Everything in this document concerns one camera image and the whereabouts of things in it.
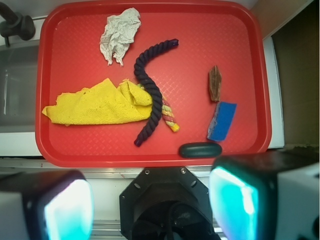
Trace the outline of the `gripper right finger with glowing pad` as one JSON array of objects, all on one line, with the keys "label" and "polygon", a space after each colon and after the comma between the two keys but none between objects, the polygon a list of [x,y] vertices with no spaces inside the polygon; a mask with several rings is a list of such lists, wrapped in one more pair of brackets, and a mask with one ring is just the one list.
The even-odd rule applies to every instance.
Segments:
[{"label": "gripper right finger with glowing pad", "polygon": [[320,156],[306,149],[221,156],[209,199],[229,240],[317,240]]}]

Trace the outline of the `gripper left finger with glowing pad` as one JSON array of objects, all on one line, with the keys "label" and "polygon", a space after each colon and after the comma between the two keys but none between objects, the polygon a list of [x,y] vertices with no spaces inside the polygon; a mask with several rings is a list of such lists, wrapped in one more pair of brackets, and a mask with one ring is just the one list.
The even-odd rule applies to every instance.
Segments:
[{"label": "gripper left finger with glowing pad", "polygon": [[78,170],[0,176],[2,240],[88,240],[93,220],[93,191]]}]

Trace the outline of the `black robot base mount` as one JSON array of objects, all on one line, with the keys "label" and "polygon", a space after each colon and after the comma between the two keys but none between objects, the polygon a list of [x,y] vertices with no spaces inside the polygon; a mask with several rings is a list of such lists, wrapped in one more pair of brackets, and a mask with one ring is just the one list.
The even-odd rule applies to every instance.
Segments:
[{"label": "black robot base mount", "polygon": [[218,240],[209,189],[186,167],[145,168],[119,195],[128,240]]}]

